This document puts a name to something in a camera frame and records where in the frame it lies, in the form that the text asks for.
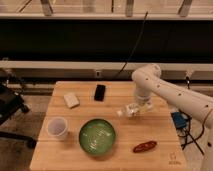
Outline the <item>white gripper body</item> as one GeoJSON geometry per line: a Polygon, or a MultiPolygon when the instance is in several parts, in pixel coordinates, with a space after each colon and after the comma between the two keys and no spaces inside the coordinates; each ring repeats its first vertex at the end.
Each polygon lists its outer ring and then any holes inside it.
{"type": "Polygon", "coordinates": [[[149,97],[135,96],[134,100],[135,100],[134,112],[136,114],[143,114],[146,112],[150,112],[153,109],[153,104],[149,97]]]}

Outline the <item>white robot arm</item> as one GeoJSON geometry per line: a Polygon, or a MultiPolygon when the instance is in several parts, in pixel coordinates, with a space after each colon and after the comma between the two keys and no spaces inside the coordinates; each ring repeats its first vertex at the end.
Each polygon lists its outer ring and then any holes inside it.
{"type": "Polygon", "coordinates": [[[209,136],[200,171],[213,171],[213,97],[169,83],[160,76],[157,64],[145,65],[132,73],[136,101],[144,105],[154,93],[207,127],[209,136]]]}

